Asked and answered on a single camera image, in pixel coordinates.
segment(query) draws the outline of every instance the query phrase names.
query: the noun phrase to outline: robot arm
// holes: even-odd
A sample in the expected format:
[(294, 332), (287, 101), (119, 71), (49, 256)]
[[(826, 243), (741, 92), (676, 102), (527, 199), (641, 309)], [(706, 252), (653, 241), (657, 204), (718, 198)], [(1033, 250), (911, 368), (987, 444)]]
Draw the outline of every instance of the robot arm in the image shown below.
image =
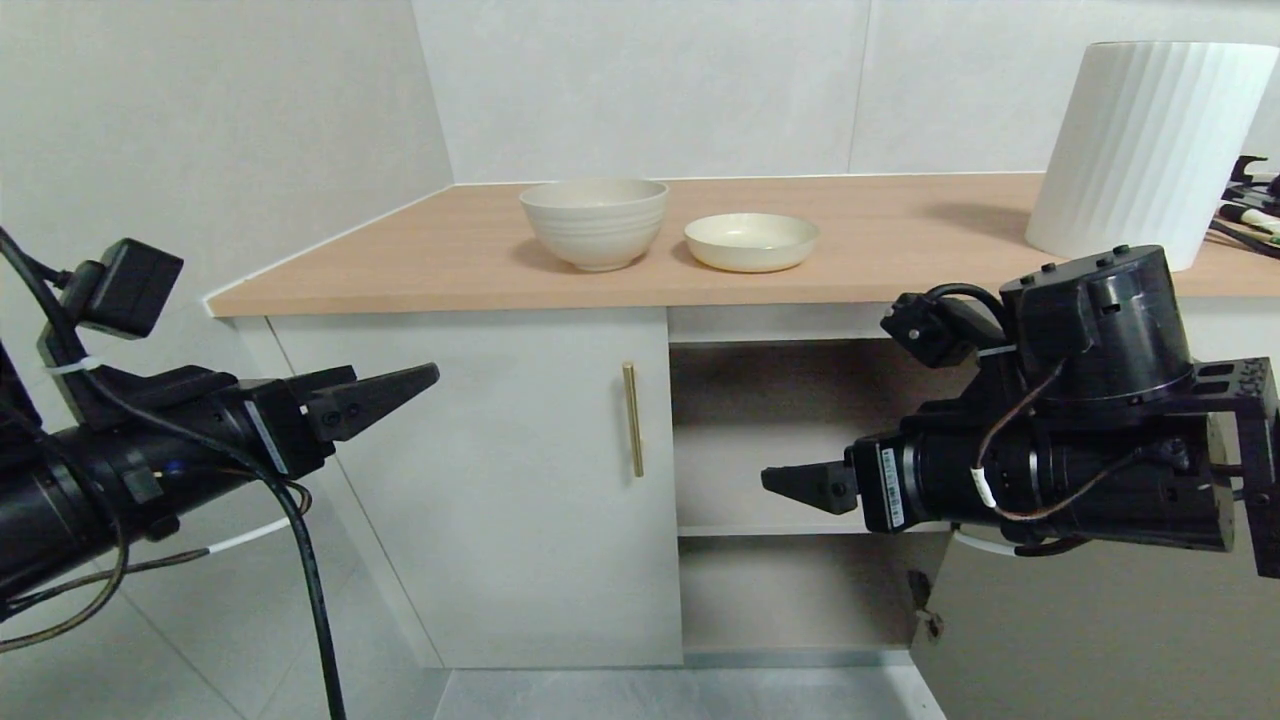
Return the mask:
[[(1258, 574), (1280, 578), (1270, 361), (1192, 361), (1161, 249), (1121, 246), (1007, 283), (1002, 306), (988, 305), (1009, 333), (947, 293), (902, 295), (881, 325), (929, 368), (977, 351), (961, 396), (858, 439), (842, 461), (767, 469), (765, 489), (836, 514), (861, 496), (881, 533), (996, 525), (1023, 555), (1062, 548), (1041, 544), (1051, 538), (1229, 551), (1240, 477)], [(1210, 461), (1213, 413), (1235, 415), (1239, 466)]]
[[(49, 319), (38, 347), (77, 420), (58, 433), (44, 430), (0, 347), (0, 621), (58, 591), (22, 593), (118, 550), (115, 570), (84, 610), (40, 633), (5, 639), (0, 652), (86, 621), (125, 573), (150, 569), (128, 566), (131, 543), (172, 536), (180, 515), (259, 479), (293, 529), (330, 716), (346, 717), (315, 553), (287, 486), (321, 468), (335, 441), (353, 438), (431, 387), (439, 379), (435, 365), (364, 380), (351, 366), (266, 380), (198, 366), (133, 375), (87, 357), (76, 328), (146, 337), (177, 282), (180, 259), (123, 240), (101, 261), (56, 273), (24, 255), (3, 228), (0, 250)], [(61, 288), (61, 297), (46, 283)]]

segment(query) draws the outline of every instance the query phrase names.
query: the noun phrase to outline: open cabinet door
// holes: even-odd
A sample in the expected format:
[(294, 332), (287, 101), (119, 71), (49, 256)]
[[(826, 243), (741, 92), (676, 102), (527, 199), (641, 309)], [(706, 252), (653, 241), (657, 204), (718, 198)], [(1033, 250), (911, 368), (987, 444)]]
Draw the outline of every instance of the open cabinet door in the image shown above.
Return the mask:
[(911, 657), (948, 720), (1280, 717), (1280, 580), (1247, 532), (1230, 555), (951, 541), (927, 607)]

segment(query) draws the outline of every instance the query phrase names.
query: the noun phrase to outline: ceramic bowl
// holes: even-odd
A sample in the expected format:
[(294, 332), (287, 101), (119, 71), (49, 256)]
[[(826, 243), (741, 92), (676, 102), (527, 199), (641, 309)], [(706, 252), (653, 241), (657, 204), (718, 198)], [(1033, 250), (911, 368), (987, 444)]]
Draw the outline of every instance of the ceramic bowl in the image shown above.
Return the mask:
[(772, 273), (804, 263), (818, 225), (788, 215), (733, 213), (689, 223), (685, 238), (698, 261), (733, 273)]
[(646, 179), (576, 179), (520, 195), (543, 247), (581, 270), (617, 270), (645, 254), (667, 213), (667, 186)]

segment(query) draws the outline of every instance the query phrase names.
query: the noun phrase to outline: cabinet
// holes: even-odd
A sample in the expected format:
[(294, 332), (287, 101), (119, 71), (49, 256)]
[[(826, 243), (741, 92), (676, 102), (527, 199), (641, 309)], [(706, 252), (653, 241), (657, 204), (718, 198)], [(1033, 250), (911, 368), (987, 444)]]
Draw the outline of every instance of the cabinet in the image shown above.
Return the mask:
[(681, 662), (666, 309), (271, 324), (297, 373), (439, 364), (338, 457), (445, 666)]
[[(1244, 533), (1230, 557), (1092, 543), (1012, 559), (945, 532), (872, 536), (858, 512), (759, 488), (760, 468), (835, 459), (969, 379), (972, 368), (914, 364), (879, 333), (882, 311), (271, 323), (294, 372), (439, 363), (438, 386), (339, 459), (447, 666), (847, 662), (910, 648), (952, 720), (1274, 715), (1260, 669), (1280, 665), (1266, 639), (1280, 591), (1253, 577)], [(1183, 314), (1197, 356), (1280, 356), (1267, 301), (1190, 299)], [(916, 621), (908, 569), (933, 579), (937, 637)]]

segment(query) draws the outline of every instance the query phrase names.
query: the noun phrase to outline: door hinge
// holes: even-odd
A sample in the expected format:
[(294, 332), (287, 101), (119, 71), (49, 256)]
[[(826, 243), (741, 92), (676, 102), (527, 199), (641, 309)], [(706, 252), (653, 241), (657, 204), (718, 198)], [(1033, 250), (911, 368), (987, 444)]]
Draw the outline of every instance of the door hinge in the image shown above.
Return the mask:
[(924, 623), (924, 630), (929, 635), (929, 642), (938, 642), (945, 625), (942, 616), (928, 607), (929, 597), (933, 594), (933, 583), (929, 582), (929, 577), (924, 573), (908, 570), (906, 585), (911, 589), (911, 605), (915, 607), (915, 616)]

